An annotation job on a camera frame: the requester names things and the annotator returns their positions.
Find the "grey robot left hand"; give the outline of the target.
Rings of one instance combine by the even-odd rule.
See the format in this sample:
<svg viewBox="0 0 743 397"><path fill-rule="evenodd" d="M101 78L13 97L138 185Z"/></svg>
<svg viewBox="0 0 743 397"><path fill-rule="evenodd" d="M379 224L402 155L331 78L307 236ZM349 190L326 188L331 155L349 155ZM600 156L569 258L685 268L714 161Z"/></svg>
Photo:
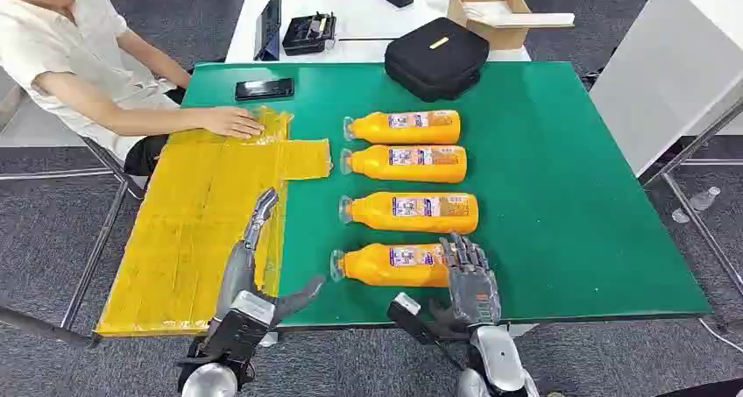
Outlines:
<svg viewBox="0 0 743 397"><path fill-rule="evenodd" d="M268 188L258 196L243 237L230 250L216 299L216 312L212 317L212 323L223 321L241 292L248 294L250 304L254 308L268 311L267 315L260 315L258 319L272 328L290 315L304 309L319 294L325 282L323 275L316 275L301 290L282 297L273 297L258 289L255 281L258 240L278 200L279 196L274 188Z"/></svg>

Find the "person's right hand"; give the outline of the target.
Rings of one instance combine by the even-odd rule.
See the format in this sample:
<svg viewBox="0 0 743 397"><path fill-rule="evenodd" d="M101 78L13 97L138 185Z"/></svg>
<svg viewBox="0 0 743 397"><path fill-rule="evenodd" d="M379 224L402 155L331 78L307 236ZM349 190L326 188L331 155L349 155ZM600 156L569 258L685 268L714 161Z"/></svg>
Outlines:
<svg viewBox="0 0 743 397"><path fill-rule="evenodd" d="M258 136L265 130L250 111L238 107L206 109L199 116L199 126L217 135L241 139Z"/></svg>

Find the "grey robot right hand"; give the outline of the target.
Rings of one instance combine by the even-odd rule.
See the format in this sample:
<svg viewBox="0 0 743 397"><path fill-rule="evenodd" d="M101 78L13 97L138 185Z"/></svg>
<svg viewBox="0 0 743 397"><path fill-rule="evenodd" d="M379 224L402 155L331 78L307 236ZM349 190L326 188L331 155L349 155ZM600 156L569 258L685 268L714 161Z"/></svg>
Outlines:
<svg viewBox="0 0 743 397"><path fill-rule="evenodd" d="M494 271L482 247L468 237L451 233L440 238L443 261L447 268L450 305L445 308L431 300L430 326L447 340L467 339L484 325L496 325L501 305Z"/></svg>

